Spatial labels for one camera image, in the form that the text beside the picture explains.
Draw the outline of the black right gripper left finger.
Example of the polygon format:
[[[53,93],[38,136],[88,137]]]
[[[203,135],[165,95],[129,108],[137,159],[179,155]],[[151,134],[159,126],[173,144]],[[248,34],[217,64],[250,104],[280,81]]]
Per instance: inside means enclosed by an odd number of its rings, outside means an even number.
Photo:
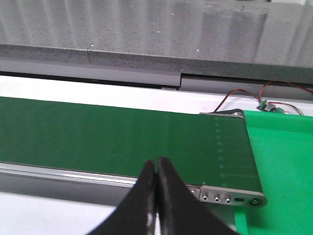
[[[153,235],[156,224],[155,163],[148,160],[129,193],[90,235]]]

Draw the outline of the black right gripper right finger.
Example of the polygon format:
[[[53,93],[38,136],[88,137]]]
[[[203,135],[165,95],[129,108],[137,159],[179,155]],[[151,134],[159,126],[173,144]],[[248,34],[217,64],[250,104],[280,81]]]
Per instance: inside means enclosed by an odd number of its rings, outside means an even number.
[[[187,188],[169,158],[157,161],[156,200],[163,235],[236,235]]]

